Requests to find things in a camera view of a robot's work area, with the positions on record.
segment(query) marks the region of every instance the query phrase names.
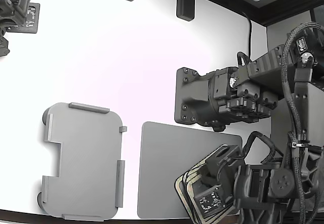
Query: sticker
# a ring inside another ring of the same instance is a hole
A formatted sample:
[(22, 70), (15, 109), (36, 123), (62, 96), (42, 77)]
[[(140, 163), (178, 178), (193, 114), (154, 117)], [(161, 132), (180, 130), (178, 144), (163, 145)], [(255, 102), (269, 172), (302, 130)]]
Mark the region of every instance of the sticker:
[(297, 47), (298, 47), (298, 50), (299, 50), (299, 53), (300, 54), (303, 53), (303, 52), (305, 52), (308, 49), (304, 37), (301, 37), (300, 39), (298, 39), (296, 41), (296, 43), (297, 43)]

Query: gray mat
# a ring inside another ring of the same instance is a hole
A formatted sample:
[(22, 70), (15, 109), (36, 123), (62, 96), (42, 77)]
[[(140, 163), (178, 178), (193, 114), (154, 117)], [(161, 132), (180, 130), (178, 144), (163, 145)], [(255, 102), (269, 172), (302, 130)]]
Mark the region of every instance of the gray mat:
[(143, 124), (138, 216), (188, 218), (175, 180), (222, 144), (242, 146), (240, 136), (154, 122)]

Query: wall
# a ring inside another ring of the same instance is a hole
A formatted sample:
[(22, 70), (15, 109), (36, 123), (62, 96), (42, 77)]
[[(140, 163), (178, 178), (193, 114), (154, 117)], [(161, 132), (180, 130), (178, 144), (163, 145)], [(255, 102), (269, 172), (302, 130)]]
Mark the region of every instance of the wall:
[(287, 33), (290, 33), (298, 25), (306, 22), (311, 22), (309, 11), (268, 26), (268, 49), (272, 50), (276, 46), (284, 44), (287, 40)]
[[(31, 1), (41, 3), (38, 34), (6, 34), (11, 53), (0, 60), (0, 209), (42, 214), (42, 175), (56, 176), (58, 165), (58, 148), (43, 142), (42, 115), (55, 103), (79, 102), (110, 108), (128, 126), (124, 208), (115, 218), (137, 219), (142, 124), (175, 124), (178, 68), (205, 74), (237, 65), (248, 22), (207, 0), (196, 0), (192, 22), (176, 17), (176, 0)], [(252, 45), (252, 59), (267, 52), (265, 27), (253, 23)], [(227, 132), (245, 142), (255, 129), (269, 134), (270, 121)], [(266, 147), (255, 149), (249, 161), (259, 163)]]

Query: black clamp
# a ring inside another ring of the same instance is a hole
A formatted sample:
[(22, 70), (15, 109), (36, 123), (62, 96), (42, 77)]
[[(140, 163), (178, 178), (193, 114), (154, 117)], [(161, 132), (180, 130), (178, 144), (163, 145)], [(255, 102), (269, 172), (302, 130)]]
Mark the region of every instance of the black clamp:
[(297, 148), (297, 147), (308, 148), (308, 147), (310, 147), (310, 145), (308, 143), (292, 142), (292, 148)]

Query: mounting plate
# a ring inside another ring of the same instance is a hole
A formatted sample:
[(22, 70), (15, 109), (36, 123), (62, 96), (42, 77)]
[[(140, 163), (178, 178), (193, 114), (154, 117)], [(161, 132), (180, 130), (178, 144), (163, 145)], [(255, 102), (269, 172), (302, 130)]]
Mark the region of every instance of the mounting plate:
[(37, 33), (38, 21), (39, 21), (39, 10), (41, 5), (39, 3), (29, 3), (27, 19), (21, 26), (7, 27), (8, 33)]

